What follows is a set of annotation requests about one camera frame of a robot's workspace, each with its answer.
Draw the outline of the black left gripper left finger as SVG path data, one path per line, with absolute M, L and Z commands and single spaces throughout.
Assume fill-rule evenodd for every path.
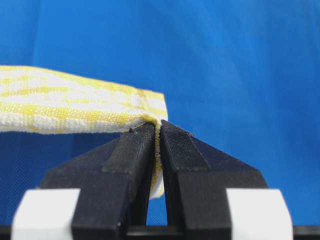
M 27 190 L 13 240 L 120 240 L 139 187 L 150 186 L 155 127 L 144 124 L 65 162 Z

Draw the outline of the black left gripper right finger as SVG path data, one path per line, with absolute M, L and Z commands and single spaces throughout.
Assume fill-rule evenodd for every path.
M 188 240 L 291 240 L 280 190 L 256 168 L 163 121 L 161 159 L 168 222 Z

